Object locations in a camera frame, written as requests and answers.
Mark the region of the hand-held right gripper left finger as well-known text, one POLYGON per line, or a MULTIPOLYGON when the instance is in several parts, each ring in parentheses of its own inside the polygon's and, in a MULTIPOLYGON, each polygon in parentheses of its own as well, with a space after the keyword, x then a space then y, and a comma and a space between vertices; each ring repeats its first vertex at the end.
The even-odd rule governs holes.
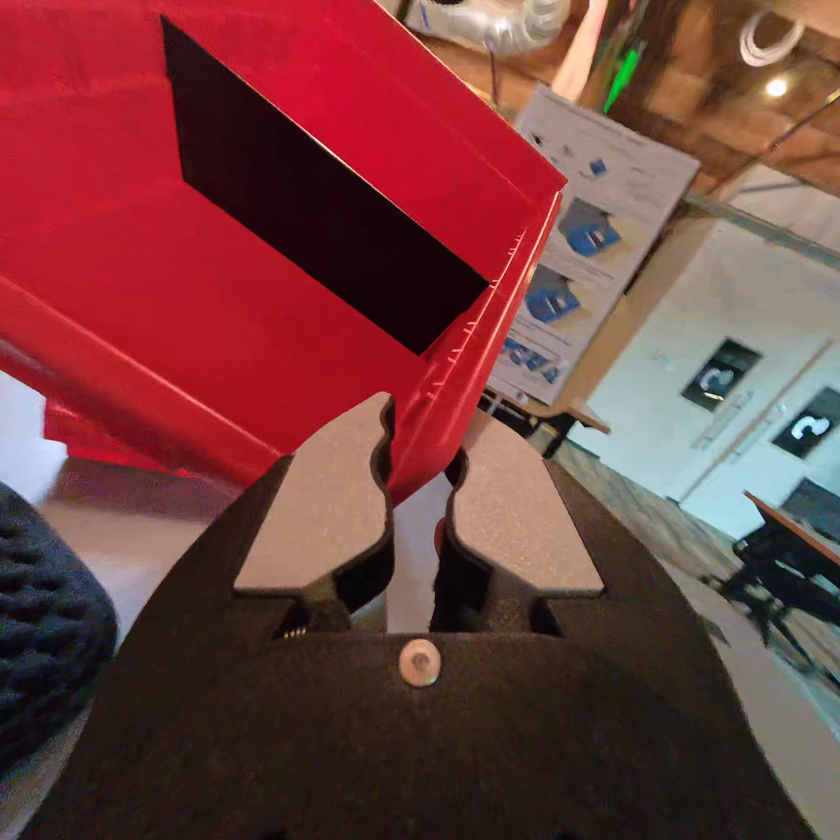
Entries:
POLYGON ((386 613, 395 567, 385 485, 392 407, 390 395, 375 393, 299 447, 234 582, 237 595, 386 613))

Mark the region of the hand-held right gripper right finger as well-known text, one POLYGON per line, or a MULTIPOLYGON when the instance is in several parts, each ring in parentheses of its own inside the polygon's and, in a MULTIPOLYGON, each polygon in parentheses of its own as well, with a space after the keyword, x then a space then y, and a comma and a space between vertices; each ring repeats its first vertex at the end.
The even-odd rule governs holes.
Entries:
POLYGON ((431 632, 557 634, 551 602, 603 593, 541 455, 515 431, 476 410, 445 476, 431 632))

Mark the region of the red plastic bin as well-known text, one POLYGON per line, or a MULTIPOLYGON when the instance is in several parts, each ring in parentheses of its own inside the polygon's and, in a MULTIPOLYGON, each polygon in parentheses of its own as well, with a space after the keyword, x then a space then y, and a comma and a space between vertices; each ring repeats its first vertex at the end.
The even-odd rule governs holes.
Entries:
POLYGON ((2 2, 2 366, 247 487, 378 392, 395 504, 460 447, 566 180, 376 2, 2 2), (161 16, 489 289, 422 354, 183 181, 161 16))

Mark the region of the black phone icon sign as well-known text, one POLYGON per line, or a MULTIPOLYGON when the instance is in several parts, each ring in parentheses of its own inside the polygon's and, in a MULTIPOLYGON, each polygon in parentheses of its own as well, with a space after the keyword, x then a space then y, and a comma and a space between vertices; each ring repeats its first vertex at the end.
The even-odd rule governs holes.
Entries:
POLYGON ((761 352, 726 338, 700 366, 680 395, 692 405, 714 413, 762 360, 761 352))
POLYGON ((806 459, 839 425, 839 392, 824 387, 773 438, 772 445, 806 459))

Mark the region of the black office chair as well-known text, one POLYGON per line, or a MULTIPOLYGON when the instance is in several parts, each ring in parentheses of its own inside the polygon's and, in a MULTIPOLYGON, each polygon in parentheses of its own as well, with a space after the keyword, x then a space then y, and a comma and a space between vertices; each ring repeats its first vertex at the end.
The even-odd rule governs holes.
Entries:
POLYGON ((763 645, 778 630, 810 670, 809 654, 787 626, 794 611, 839 624, 838 566, 778 522, 767 521, 732 545, 741 568, 720 581, 717 592, 729 602, 748 607, 763 645))

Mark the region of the wooden office desk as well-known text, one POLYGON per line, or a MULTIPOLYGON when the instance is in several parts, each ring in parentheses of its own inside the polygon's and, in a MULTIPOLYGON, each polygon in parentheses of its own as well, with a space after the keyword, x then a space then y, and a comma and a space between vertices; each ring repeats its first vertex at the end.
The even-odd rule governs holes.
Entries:
POLYGON ((743 495, 755 506, 764 524, 779 526, 785 532, 808 545, 822 555, 828 562, 839 566, 839 544, 820 535, 814 528, 793 518, 788 513, 772 507, 749 491, 743 495))

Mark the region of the black rectangular bin label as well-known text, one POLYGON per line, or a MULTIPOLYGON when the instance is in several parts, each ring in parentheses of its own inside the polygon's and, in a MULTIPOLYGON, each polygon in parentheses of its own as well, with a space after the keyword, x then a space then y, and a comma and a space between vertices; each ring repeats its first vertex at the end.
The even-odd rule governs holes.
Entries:
POLYGON ((183 181, 423 354, 489 282, 161 16, 183 181))

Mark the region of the printed instruction poster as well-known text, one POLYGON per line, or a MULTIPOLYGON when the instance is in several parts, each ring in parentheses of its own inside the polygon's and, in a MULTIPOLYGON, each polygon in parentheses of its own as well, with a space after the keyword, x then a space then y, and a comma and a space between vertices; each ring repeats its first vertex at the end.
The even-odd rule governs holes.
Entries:
POLYGON ((487 386, 552 405, 700 163, 539 87, 516 129, 567 183, 487 386))

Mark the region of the green ceiling light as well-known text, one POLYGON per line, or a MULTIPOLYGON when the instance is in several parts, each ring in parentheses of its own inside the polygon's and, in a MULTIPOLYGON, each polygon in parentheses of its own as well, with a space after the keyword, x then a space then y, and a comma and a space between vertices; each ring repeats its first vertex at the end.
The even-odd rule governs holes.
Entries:
POLYGON ((616 62, 614 72, 610 78, 604 103, 602 105, 602 113, 608 114, 612 106, 620 98, 623 92, 629 86, 634 77, 636 69, 644 54, 646 43, 644 41, 636 43, 631 48, 627 49, 616 62))

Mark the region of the silver ventilation duct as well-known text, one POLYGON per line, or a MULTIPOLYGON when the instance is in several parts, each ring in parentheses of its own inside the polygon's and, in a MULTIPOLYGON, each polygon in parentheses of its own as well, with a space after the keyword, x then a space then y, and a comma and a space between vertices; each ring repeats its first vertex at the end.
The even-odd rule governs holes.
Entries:
POLYGON ((516 56, 554 42, 570 12, 569 1, 415 1, 406 23, 418 35, 516 56))

